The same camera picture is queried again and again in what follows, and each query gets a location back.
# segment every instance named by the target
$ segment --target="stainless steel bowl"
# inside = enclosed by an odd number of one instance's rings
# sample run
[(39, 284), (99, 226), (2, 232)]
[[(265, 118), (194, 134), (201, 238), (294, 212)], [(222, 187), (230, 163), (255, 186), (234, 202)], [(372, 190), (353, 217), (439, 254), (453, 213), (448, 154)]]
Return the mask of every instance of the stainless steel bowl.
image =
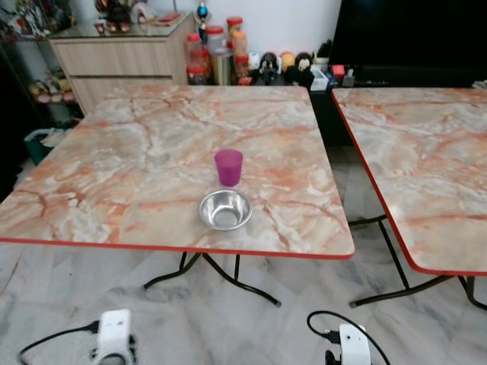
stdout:
[(234, 190), (218, 190), (199, 204), (199, 217), (214, 230), (236, 230), (252, 215), (250, 200)]

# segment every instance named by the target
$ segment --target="white wall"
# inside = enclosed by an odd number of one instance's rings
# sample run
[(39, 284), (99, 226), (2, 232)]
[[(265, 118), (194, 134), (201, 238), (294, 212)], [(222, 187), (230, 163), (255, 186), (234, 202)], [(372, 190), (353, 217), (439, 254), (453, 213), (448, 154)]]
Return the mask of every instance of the white wall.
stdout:
[[(225, 25), (232, 15), (243, 18), (250, 49), (257, 52), (311, 52), (332, 39), (341, 0), (206, 0), (210, 24)], [(92, 0), (72, 0), (80, 21), (97, 16)], [(171, 11), (172, 0), (149, 0), (154, 8)], [(199, 0), (177, 0), (178, 10), (195, 11)]]

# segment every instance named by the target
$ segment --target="table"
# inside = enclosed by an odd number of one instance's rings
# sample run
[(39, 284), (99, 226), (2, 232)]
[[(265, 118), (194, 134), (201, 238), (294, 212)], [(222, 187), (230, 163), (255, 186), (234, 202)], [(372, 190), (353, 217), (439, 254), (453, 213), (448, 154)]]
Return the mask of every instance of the table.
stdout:
[[(213, 156), (243, 152), (253, 216), (231, 232), (197, 212), (219, 188)], [(240, 254), (349, 259), (354, 245), (305, 89), (126, 87), (102, 101), (0, 206), (0, 240), (184, 252), (237, 281)], [(196, 254), (186, 264), (186, 253)], [(232, 278), (208, 255), (237, 255)]]
[(406, 290), (352, 302), (413, 294), (459, 276), (469, 300), (487, 275), (487, 93), (473, 89), (341, 89), (333, 97), (407, 262), (440, 275)]

